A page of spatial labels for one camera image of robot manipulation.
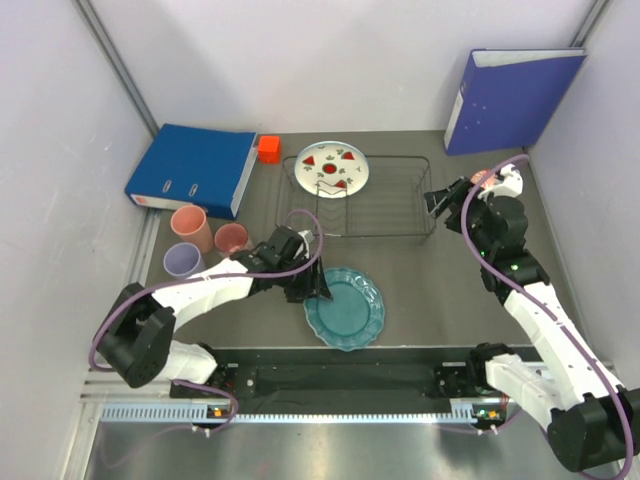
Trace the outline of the blue and orange patterned bowl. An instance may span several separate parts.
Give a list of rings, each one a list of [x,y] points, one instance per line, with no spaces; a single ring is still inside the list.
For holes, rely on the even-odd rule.
[[[495,184],[496,177],[490,175],[488,170],[480,170],[471,177],[473,184],[480,184],[482,188],[489,188]]]

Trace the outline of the lilac plastic cup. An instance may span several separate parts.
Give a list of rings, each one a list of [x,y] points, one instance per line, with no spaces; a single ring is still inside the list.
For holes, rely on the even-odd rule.
[[[199,248],[189,242],[170,247],[163,258],[164,270],[173,278],[184,279],[202,273],[206,267]]]

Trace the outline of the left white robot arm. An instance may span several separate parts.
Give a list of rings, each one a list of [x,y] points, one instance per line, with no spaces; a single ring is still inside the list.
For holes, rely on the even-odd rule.
[[[130,284],[96,333],[90,355],[101,356],[106,370],[131,388],[167,380],[216,396],[226,387],[225,370],[208,346],[181,343],[175,331],[221,305],[273,287],[281,288],[290,303],[331,299],[320,251],[310,247],[321,240],[309,230],[279,226],[253,249],[184,280],[155,289]]]

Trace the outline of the teal scalloped plate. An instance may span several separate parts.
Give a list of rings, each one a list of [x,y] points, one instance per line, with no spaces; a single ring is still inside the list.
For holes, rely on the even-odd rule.
[[[343,352],[366,348],[385,326],[379,289],[364,273],[350,268],[330,268],[325,279],[332,298],[303,302],[307,324],[327,347]]]

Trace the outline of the white plate with red fruit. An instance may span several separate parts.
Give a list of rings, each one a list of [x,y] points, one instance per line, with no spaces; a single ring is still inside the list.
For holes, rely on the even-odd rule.
[[[369,181],[370,166],[356,147],[339,141],[317,142],[304,148],[294,162],[294,176],[306,192],[340,199],[361,191]]]

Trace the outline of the pink patterned mug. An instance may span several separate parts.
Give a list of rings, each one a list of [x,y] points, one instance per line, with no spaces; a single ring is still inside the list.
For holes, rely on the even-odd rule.
[[[214,234],[214,245],[223,258],[253,248],[248,230],[239,223],[228,223],[219,227]]]

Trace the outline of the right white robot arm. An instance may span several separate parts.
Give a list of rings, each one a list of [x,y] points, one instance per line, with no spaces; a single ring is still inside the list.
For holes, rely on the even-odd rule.
[[[518,322],[552,378],[546,380],[504,344],[483,343],[467,361],[476,394],[513,399],[546,435],[569,471],[619,461],[618,478],[639,453],[639,392],[629,390],[596,358],[560,304],[549,276],[525,247],[528,219],[520,191],[486,193],[462,177],[424,195],[433,217],[463,235],[481,264],[485,289]]]

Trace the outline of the pink plastic cup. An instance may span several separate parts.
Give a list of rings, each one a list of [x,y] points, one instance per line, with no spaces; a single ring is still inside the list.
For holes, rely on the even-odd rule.
[[[172,214],[170,226],[180,239],[195,245],[202,254],[213,249],[212,230],[206,212],[201,207],[187,205],[179,208]]]

